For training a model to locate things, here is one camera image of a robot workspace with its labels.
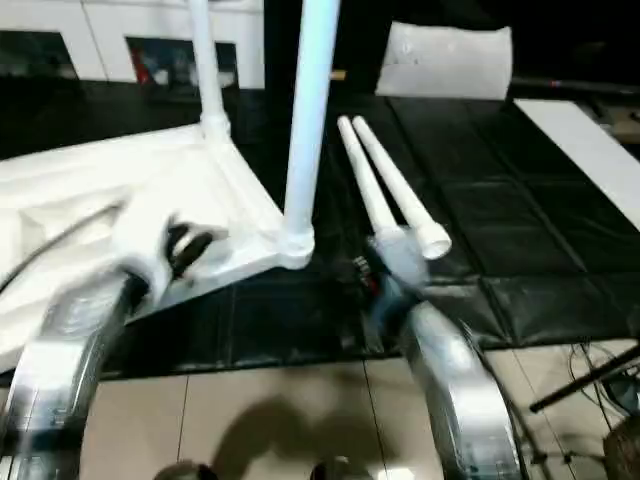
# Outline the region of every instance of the beige floor tile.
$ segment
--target beige floor tile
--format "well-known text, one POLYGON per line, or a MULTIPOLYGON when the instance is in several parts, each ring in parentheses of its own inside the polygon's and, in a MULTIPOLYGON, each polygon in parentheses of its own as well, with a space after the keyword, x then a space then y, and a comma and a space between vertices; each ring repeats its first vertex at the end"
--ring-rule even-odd
POLYGON ((376 360, 367 361, 365 367, 389 480, 402 469, 411 471, 416 480, 441 479, 429 411, 407 363, 376 360))
POLYGON ((300 480, 338 455, 384 469, 361 362, 190 377, 180 458, 225 480, 300 480))
MULTIPOLYGON (((541 347, 519 350, 516 355, 540 398, 571 380, 569 375, 570 347, 541 347)), ((574 362, 575 373, 581 373, 580 362, 574 362)), ((602 439, 607 425, 599 407, 584 395, 576 393, 544 410, 551 428, 564 451, 602 455, 602 439)))
MULTIPOLYGON (((493 352, 489 361, 516 403, 528 405, 534 392, 511 351, 493 352)), ((369 361, 366 363, 371 395, 380 430, 387 468, 408 468, 417 480, 442 478, 429 414, 424 397, 413 382, 403 360, 369 361)), ((543 414, 525 413, 529 428, 539 447, 551 453, 547 468, 555 480, 573 480, 574 476, 560 457, 560 446, 543 414)), ((523 443, 527 468, 533 480, 544 480, 540 466, 531 466, 530 448, 523 443)))
POLYGON ((502 385, 521 409, 534 400, 534 393, 513 350, 487 352, 487 358, 496 371, 502 385))
POLYGON ((82 449, 81 479, 152 479, 178 456, 187 377, 105 382, 82 449))

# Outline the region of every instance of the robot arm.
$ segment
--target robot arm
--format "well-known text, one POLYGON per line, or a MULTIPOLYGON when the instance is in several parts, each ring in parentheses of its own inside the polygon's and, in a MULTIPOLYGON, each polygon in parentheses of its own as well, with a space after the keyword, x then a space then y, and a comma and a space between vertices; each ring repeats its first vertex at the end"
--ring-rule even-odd
POLYGON ((0 430, 0 478, 75 479, 104 361, 147 283, 117 268, 65 291, 25 347, 0 430))
POLYGON ((0 478, 78 478, 89 409, 126 320, 143 297, 157 304, 213 241, 206 229, 171 224, 169 207, 146 208, 158 196, 129 203, 114 235, 119 260, 62 292, 25 346, 0 417, 0 478))

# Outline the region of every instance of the cabinet door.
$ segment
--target cabinet door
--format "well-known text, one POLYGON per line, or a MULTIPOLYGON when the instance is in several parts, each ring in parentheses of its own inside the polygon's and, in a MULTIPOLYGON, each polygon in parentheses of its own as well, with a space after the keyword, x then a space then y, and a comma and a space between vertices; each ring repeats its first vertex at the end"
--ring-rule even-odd
POLYGON ((79 0, 1 0, 0 64, 9 75, 106 79, 79 0))
MULTIPOLYGON (((192 38, 189 11, 183 7, 91 3, 85 9, 110 80, 135 82, 139 78, 140 59, 135 50, 144 39, 192 38)), ((219 10, 212 5, 209 19, 216 44, 233 46, 238 85, 264 88, 262 11, 219 10)))

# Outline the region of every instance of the white pipe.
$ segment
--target white pipe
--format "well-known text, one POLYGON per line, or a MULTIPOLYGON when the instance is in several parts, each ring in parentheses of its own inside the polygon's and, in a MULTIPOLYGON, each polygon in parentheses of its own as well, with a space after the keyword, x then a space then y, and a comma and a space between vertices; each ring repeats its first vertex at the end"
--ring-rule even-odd
POLYGON ((446 230, 431 218, 364 118, 356 117, 353 126, 414 231, 422 255, 429 260, 445 255, 451 249, 451 238, 446 230))
POLYGON ((281 247, 291 268, 303 267, 314 247, 311 214, 339 12, 340 0, 304 0, 302 6, 281 247))
POLYGON ((209 25, 208 0, 189 0, 189 12, 202 103, 200 122, 205 136, 219 135, 221 132, 228 134, 230 124, 218 82, 218 59, 209 25))
POLYGON ((347 117, 342 116, 338 119, 338 130, 340 130, 344 148, 351 161, 353 173, 358 182, 358 188, 362 194, 362 200, 367 209, 374 233, 378 236, 390 231, 400 231, 400 227, 393 218, 382 189, 347 117))

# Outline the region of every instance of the cable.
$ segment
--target cable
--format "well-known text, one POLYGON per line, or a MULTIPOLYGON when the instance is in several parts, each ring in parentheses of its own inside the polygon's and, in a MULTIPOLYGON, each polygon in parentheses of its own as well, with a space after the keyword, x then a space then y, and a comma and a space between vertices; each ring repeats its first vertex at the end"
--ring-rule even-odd
POLYGON ((58 235, 53 237, 51 240, 48 240, 47 242, 45 242, 42 245, 40 245, 33 252, 31 252, 27 256, 27 258, 25 258, 18 265, 16 265, 4 277, 4 280, 2 280, 2 283, 0 283, 0 295, 2 295, 4 293, 4 291, 9 287, 9 285, 11 285, 11 283, 16 278, 18 278, 43 253, 46 253, 51 248, 55 247, 58 243, 60 243, 62 240, 65 240, 66 238, 70 237, 71 235, 76 233, 78 230, 86 227, 87 225, 89 225, 91 222, 97 220, 98 218, 100 218, 100 217, 102 217, 102 216, 104 216, 104 215, 106 215, 106 214, 108 214, 108 213, 110 213, 112 211, 116 211, 117 212, 118 210, 120 210, 123 207, 123 205, 124 205, 124 202, 117 202, 117 203, 112 203, 111 205, 108 205, 108 206, 106 206, 104 208, 101 208, 100 210, 92 213, 91 215, 88 215, 88 216, 78 220, 76 223, 71 225, 69 228, 63 230, 61 233, 59 233, 58 235))
MULTIPOLYGON (((571 347, 571 353, 569 354, 569 359, 568 359, 568 369, 569 369, 569 376, 571 377, 571 380, 575 380, 576 379, 576 374, 575 371, 573 369, 573 360, 576 358, 576 356, 578 355, 578 351, 576 350, 575 345, 571 347)), ((601 388, 601 385, 599 382, 595 382, 593 384, 593 387, 595 390, 599 390, 601 388)), ((585 390, 580 390, 580 393, 587 399, 589 400, 591 403, 593 403, 596 407, 600 408, 600 404, 598 403, 598 401, 593 398, 591 395, 589 395, 585 390)), ((625 416, 625 413, 621 412, 619 410, 619 408, 616 406, 615 403, 613 403, 611 400, 609 400, 609 398, 606 395, 602 395, 602 392, 599 392, 601 395, 601 400, 604 399, 604 402, 607 403, 608 407, 606 410, 614 415, 618 415, 618 416, 625 416)))
MULTIPOLYGON (((589 370, 593 370, 593 363, 591 362, 591 357, 589 357, 589 352, 587 350, 587 345, 584 343, 580 344, 580 348, 582 349, 582 352, 584 353, 585 359, 587 361, 587 365, 589 366, 589 370)), ((609 417, 607 416, 607 412, 604 408, 604 404, 602 403, 602 396, 600 395, 600 390, 598 389, 598 386, 595 386, 595 391, 596 391, 596 398, 598 399, 598 406, 600 407, 600 410, 602 411, 602 416, 604 417, 604 421, 607 424, 607 427, 609 427, 609 431, 612 432, 613 431, 613 425, 611 425, 611 421, 609 420, 609 417)))

